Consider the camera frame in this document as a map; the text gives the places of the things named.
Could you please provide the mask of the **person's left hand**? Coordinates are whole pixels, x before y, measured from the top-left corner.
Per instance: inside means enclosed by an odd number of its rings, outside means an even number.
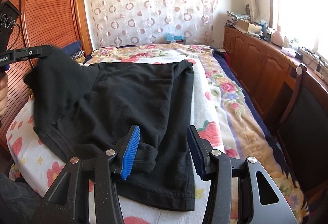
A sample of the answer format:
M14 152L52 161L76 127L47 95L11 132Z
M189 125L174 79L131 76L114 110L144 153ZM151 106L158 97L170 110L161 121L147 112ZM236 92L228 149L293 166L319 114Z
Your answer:
M8 101L8 75L5 72L1 74L0 84L0 117L2 118L7 110Z

